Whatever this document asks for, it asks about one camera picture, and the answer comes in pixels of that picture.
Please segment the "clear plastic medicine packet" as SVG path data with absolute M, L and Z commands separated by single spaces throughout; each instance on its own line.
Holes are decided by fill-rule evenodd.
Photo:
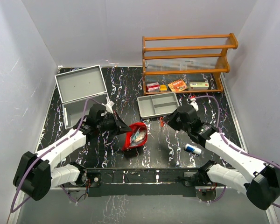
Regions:
M 134 147 L 139 145 L 145 139 L 147 132 L 145 129 L 138 129 L 131 137 L 130 137 L 130 146 Z

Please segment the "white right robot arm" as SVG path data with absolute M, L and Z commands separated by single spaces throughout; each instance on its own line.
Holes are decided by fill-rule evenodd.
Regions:
M 184 131 L 190 139 L 214 152 L 232 168 L 208 161 L 184 182 L 210 185 L 212 182 L 231 187 L 247 196 L 261 210 L 267 210 L 280 196 L 280 167 L 273 162 L 254 158 L 224 137 L 218 127 L 202 122 L 194 104 L 179 106 L 163 121 L 176 131 Z

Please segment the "red first aid kit pouch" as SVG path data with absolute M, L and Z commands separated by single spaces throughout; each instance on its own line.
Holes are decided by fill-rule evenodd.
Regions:
M 126 133 L 126 139 L 122 151 L 143 146 L 148 138 L 146 124 L 138 122 L 131 124 L 129 127 L 131 128 L 131 131 Z

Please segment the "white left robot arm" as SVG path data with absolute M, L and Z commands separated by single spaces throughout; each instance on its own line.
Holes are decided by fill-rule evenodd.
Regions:
M 33 154 L 26 152 L 20 160 L 13 185 L 35 201 L 42 199 L 51 188 L 73 183 L 84 186 L 87 181 L 86 168 L 71 162 L 58 167 L 65 157 L 83 147 L 99 133 L 115 136 L 131 131 L 110 106 L 93 104 L 88 114 L 61 139 Z

